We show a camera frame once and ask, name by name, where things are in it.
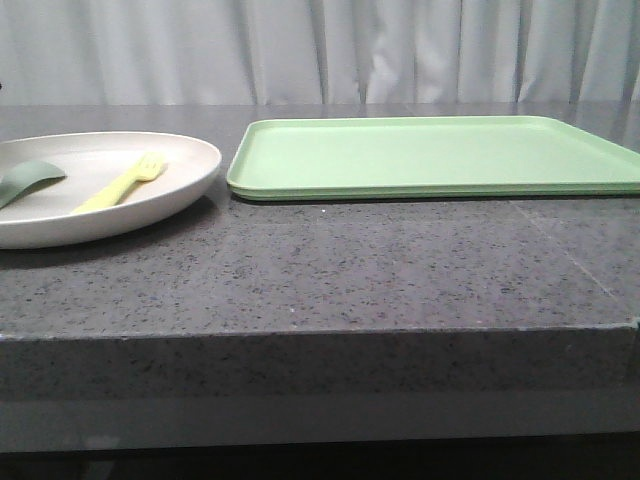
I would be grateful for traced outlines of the yellow plastic fork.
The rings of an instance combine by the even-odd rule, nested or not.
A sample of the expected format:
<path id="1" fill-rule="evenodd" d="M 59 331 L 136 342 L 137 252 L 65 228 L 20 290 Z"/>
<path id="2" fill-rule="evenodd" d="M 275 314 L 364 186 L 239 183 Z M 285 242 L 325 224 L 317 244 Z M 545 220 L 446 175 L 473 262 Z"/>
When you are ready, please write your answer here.
<path id="1" fill-rule="evenodd" d="M 124 173 L 72 210 L 71 214 L 88 213 L 115 206 L 132 187 L 138 183 L 155 180 L 163 169 L 164 156 L 162 154 L 156 152 L 145 153 Z"/>

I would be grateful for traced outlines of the beige round plate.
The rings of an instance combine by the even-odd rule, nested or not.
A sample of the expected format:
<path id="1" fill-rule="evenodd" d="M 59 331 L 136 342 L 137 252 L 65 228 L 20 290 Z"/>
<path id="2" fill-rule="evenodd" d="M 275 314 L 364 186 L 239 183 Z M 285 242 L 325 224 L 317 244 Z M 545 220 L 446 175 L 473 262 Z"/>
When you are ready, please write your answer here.
<path id="1" fill-rule="evenodd" d="M 149 152 L 164 159 L 157 179 L 137 185 L 116 206 L 74 213 L 74 208 Z M 219 171 L 222 156 L 217 147 L 203 140 L 156 132 L 73 133 L 2 143 L 2 171 L 29 160 L 51 163 L 66 176 L 2 208 L 4 249 L 98 240 L 166 219 L 205 193 Z"/>

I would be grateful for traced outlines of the light green plastic tray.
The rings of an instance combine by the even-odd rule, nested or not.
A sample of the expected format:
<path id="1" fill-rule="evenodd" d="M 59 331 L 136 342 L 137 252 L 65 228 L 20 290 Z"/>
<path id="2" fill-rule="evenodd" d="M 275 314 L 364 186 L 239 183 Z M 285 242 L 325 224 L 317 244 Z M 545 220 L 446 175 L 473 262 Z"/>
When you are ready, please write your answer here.
<path id="1" fill-rule="evenodd" d="M 263 120 L 227 183 L 255 201 L 636 194 L 639 155 L 542 116 Z"/>

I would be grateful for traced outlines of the dark green plastic spoon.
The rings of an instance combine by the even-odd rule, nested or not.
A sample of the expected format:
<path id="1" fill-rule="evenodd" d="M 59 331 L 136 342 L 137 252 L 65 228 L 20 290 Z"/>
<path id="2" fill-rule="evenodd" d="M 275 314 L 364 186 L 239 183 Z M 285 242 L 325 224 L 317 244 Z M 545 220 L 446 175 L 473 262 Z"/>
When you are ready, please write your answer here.
<path id="1" fill-rule="evenodd" d="M 45 161 L 29 160 L 17 164 L 1 178 L 1 207 L 4 208 L 39 182 L 65 177 L 66 173 L 61 168 Z"/>

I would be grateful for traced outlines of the grey pleated curtain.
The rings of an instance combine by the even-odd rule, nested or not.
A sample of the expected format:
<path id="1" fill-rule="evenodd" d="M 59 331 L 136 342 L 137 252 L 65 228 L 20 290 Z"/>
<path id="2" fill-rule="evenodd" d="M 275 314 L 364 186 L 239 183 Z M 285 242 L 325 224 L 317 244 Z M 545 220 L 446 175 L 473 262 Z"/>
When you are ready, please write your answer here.
<path id="1" fill-rule="evenodd" d="M 5 1 L 1 102 L 635 101 L 635 1 Z"/>

